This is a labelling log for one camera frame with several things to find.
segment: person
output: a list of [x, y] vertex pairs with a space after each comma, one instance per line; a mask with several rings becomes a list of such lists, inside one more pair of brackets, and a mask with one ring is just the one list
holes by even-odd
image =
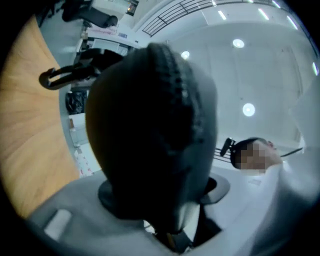
[[261, 175], [274, 165], [283, 163], [273, 143], [252, 137], [235, 144], [230, 153], [232, 165], [245, 175]]

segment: black bag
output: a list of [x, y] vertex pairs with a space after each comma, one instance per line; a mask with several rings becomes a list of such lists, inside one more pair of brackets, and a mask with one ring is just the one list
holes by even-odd
[[65, 95], [65, 106], [69, 115], [84, 113], [86, 100], [87, 91], [67, 93]]

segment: office chair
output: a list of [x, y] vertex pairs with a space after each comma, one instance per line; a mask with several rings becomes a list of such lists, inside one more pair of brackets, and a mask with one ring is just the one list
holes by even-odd
[[100, 28], [108, 28], [118, 24], [118, 18], [113, 15], [108, 15], [92, 7], [93, 0], [67, 0], [62, 5], [62, 19], [65, 22], [83, 19]]

